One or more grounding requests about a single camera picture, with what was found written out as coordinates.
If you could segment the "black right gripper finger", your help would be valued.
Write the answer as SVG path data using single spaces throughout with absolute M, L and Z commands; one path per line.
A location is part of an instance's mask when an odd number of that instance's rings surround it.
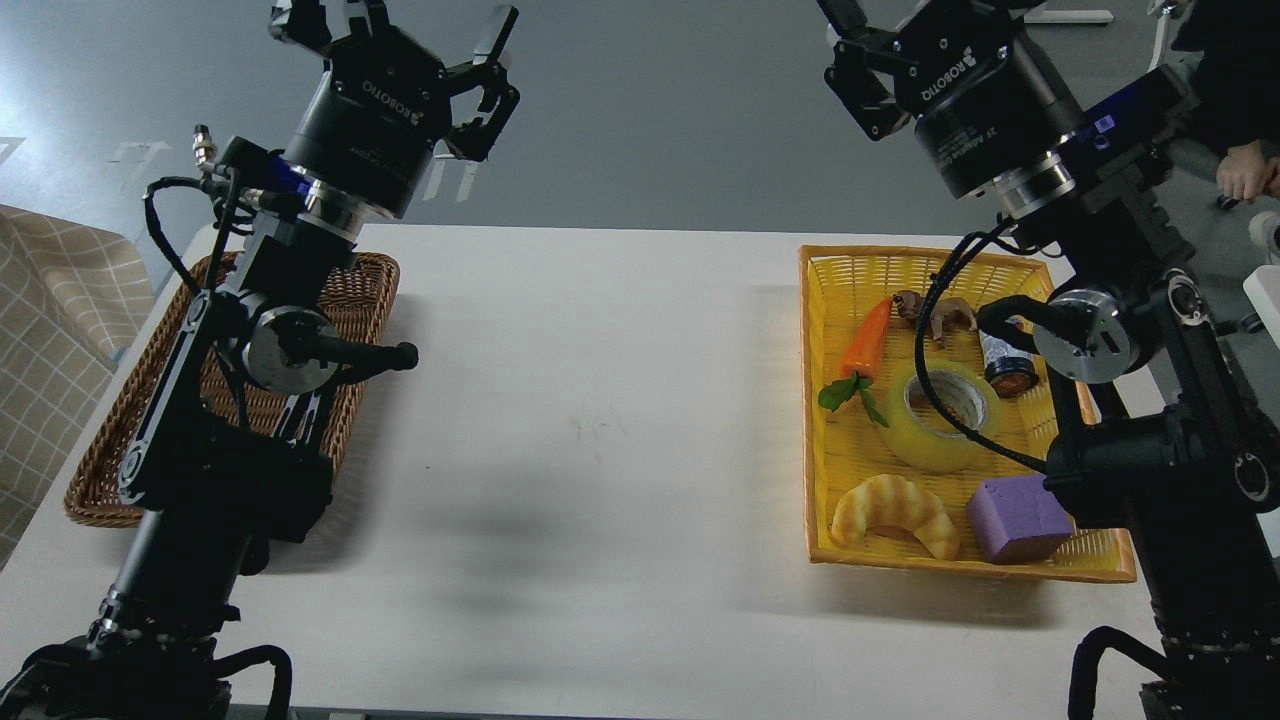
M 1042 5 L 1044 1 L 928 1 L 925 15 L 938 23 L 960 23 L 972 18 L 1012 22 Z
M 881 141 L 913 120 L 881 77 L 896 78 L 914 70 L 905 58 L 899 35 L 869 24 L 859 1 L 819 1 L 828 28 L 833 59 L 824 81 L 845 110 L 873 141 Z

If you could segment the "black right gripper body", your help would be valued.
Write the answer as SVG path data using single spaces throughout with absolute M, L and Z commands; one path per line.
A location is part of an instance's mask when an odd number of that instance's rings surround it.
M 897 28 L 900 106 L 951 195 L 1047 156 L 1083 110 L 1021 10 L 916 10 Z

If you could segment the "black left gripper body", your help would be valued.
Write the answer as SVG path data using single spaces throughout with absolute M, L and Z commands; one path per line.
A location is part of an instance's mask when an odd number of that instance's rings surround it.
M 314 179 L 402 218 L 452 123 L 443 61 L 398 27 L 332 44 L 283 158 Z

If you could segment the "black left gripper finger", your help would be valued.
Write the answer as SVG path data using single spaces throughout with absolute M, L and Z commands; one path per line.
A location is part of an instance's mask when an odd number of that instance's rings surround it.
M 367 41 L 389 29 L 384 1 L 343 1 L 342 9 L 349 29 L 342 42 Z M 276 41 L 306 47 L 319 56 L 330 56 L 335 42 L 323 1 L 274 1 L 269 8 L 269 32 Z
M 438 138 L 453 159 L 485 161 L 520 101 L 520 91 L 508 79 L 502 53 L 515 29 L 518 9 L 509 4 L 494 8 L 472 51 L 472 59 L 456 64 L 438 63 L 435 69 L 435 126 Z M 480 92 L 474 115 L 456 120 L 452 101 Z

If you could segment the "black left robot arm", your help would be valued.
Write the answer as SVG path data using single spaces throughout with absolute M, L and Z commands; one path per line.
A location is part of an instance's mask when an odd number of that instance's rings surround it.
M 271 36 L 324 61 L 285 149 L 239 137 L 219 149 L 197 126 L 198 177 L 146 190 L 148 233 L 192 300 L 119 466 L 119 496 L 143 516 L 99 618 L 24 661 L 3 689 L 5 719 L 223 719 L 230 678 L 262 664 L 266 717 L 291 715 L 283 648 L 215 655 L 241 616 L 232 589 L 330 505 L 323 438 L 338 391 L 419 361 L 408 342 L 340 338 L 323 288 L 355 265 L 370 215 L 404 215 L 438 143 L 485 160 L 520 100 L 500 60 L 515 6 L 497 6 L 452 67 L 384 3 L 344 13 L 349 31 L 334 38 L 323 3 L 271 6 Z

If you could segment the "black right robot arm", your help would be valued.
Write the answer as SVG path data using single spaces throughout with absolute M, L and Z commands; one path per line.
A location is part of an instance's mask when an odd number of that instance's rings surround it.
M 1094 712 L 1106 650 L 1155 674 L 1149 719 L 1277 716 L 1277 571 L 1257 516 L 1277 506 L 1277 428 L 1233 369 L 1193 247 L 1155 188 L 1196 104 L 1157 65 L 1083 110 L 1028 36 L 1029 1 L 924 1 L 895 31 L 856 1 L 820 4 L 826 81 L 873 140 L 915 126 L 956 197 L 996 197 L 1019 252 L 1055 243 L 1073 278 L 995 300 L 979 328 L 1041 356 L 1059 433 L 1044 475 L 1075 523 L 1129 532 L 1161 650 L 1110 626 L 1076 647 L 1068 715 Z

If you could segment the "person's hand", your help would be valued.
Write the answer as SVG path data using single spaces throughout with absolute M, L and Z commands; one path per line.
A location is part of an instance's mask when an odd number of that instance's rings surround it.
M 1279 196 L 1277 158 L 1266 155 L 1261 138 L 1228 146 L 1215 172 L 1219 192 L 1230 200 L 1253 202 Z

